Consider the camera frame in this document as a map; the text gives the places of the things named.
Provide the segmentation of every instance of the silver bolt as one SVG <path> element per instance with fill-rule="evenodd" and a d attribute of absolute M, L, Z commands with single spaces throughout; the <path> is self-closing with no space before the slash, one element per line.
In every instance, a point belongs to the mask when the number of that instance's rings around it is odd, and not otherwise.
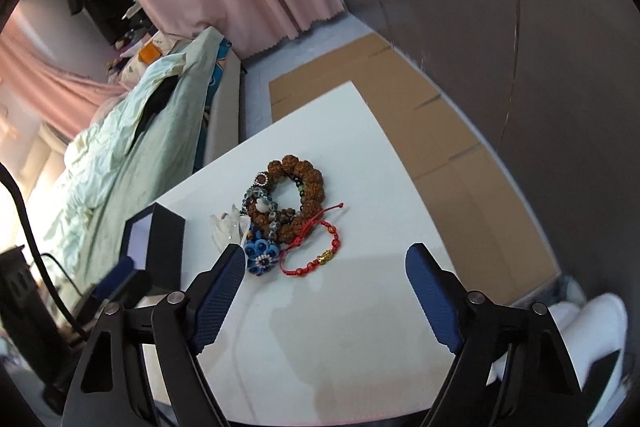
<path fill-rule="evenodd" d="M 173 292 L 169 293 L 169 296 L 166 298 L 166 301 L 169 304 L 178 304 L 184 300 L 184 293 L 182 292 Z"/>
<path fill-rule="evenodd" d="M 117 302 L 110 302 L 104 307 L 104 312 L 107 315 L 113 315 L 120 309 L 120 305 Z"/>
<path fill-rule="evenodd" d="M 483 304 L 486 300 L 486 297 L 484 297 L 482 292 L 469 292 L 467 298 L 471 304 Z"/>
<path fill-rule="evenodd" d="M 531 305 L 531 309 L 535 314 L 538 314 L 538 315 L 545 315 L 546 312 L 548 311 L 547 307 L 542 302 L 534 302 Z"/>

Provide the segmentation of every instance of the red cord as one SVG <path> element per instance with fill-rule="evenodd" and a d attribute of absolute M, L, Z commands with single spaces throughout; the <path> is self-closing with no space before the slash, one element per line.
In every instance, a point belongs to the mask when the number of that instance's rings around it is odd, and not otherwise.
<path fill-rule="evenodd" d="M 296 236 L 296 238 L 292 241 L 292 243 L 285 249 L 280 251 L 280 259 L 278 264 L 280 265 L 280 269 L 284 273 L 284 275 L 306 275 L 312 270 L 315 270 L 320 264 L 325 264 L 328 260 L 332 259 L 335 253 L 340 248 L 340 237 L 338 236 L 338 231 L 331 223 L 324 221 L 323 219 L 317 219 L 319 216 L 327 212 L 328 210 L 333 210 L 334 208 L 342 208 L 344 203 L 339 203 L 334 206 L 330 206 L 329 208 L 324 208 L 320 210 L 314 217 L 309 219 L 305 226 L 302 227 L 300 233 Z M 309 232 L 309 229 L 314 225 L 322 225 L 326 227 L 326 229 L 334 236 L 334 240 L 331 242 L 331 250 L 326 250 L 322 255 L 316 257 L 311 263 L 308 263 L 304 268 L 296 268 L 295 270 L 286 270 L 284 268 L 284 259 L 287 256 L 287 252 L 292 248 L 297 248 L 302 245 L 302 241 L 305 238 L 306 234 Z"/>

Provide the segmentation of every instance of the black box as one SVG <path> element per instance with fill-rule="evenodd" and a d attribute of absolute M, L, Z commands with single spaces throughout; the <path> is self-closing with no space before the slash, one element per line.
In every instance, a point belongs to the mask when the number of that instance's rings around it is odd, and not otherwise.
<path fill-rule="evenodd" d="M 136 269 L 151 276 L 150 295 L 162 295 L 180 289 L 184 218 L 154 203 L 124 226 L 120 257 L 128 255 Z"/>

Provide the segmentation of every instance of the cardboard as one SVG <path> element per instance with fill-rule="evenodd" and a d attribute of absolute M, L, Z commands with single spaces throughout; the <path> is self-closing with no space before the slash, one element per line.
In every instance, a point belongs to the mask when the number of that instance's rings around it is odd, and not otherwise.
<path fill-rule="evenodd" d="M 492 154 L 438 89 L 376 34 L 271 82 L 273 121 L 348 81 L 398 153 L 467 288 L 507 304 L 558 276 Z"/>

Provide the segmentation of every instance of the gray floor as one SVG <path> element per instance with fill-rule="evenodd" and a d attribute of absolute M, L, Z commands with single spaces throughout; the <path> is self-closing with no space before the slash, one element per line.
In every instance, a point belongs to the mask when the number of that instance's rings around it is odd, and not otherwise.
<path fill-rule="evenodd" d="M 240 81 L 240 139 L 250 138 L 273 123 L 269 82 L 371 32 L 356 17 L 345 14 L 314 24 L 294 41 L 281 42 L 244 60 L 247 73 Z"/>

